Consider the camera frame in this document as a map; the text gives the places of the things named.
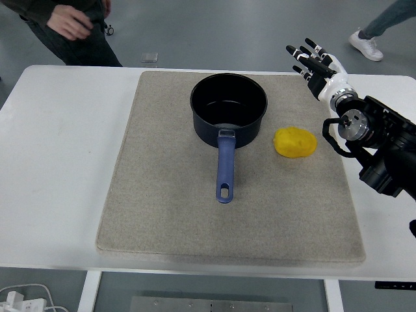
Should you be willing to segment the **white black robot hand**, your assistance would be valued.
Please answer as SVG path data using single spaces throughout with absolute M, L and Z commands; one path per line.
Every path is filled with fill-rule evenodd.
M 334 94 L 350 88 L 348 74 L 339 60 L 323 47 L 309 38 L 305 39 L 305 43 L 310 49 L 286 46 L 286 51 L 303 66 L 294 65 L 292 68 L 305 79 L 308 89 L 317 100 L 329 103 Z

